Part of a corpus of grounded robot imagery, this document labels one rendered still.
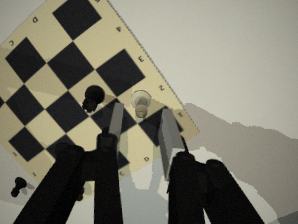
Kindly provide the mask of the black and cream chessboard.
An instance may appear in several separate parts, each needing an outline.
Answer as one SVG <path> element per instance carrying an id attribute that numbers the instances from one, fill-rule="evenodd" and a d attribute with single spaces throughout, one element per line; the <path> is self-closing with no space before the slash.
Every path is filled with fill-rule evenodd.
<path id="1" fill-rule="evenodd" d="M 91 85 L 105 96 L 87 113 Z M 145 118 L 131 104 L 138 90 L 151 97 Z M 48 0 L 0 47 L 0 144 L 39 184 L 58 143 L 96 149 L 115 102 L 124 103 L 119 180 L 161 157 L 163 108 L 172 109 L 185 142 L 200 133 L 107 0 Z"/>

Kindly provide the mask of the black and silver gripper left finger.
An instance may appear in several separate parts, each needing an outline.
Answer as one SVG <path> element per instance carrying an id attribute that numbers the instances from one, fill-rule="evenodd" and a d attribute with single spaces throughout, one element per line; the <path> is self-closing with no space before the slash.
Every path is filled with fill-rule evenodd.
<path id="1" fill-rule="evenodd" d="M 115 102 L 110 128 L 97 135 L 95 150 L 63 150 L 13 224 L 66 224 L 87 181 L 95 181 L 94 224 L 123 224 L 117 164 L 123 111 L 124 103 Z"/>

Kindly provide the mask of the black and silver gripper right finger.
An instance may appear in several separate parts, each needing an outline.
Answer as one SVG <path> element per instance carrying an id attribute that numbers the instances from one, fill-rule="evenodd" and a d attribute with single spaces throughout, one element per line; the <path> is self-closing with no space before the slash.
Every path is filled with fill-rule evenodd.
<path id="1" fill-rule="evenodd" d="M 221 161 L 205 164 L 189 153 L 172 109 L 163 108 L 158 140 L 169 182 L 168 224 L 205 224 L 204 210 L 211 224 L 265 224 Z"/>

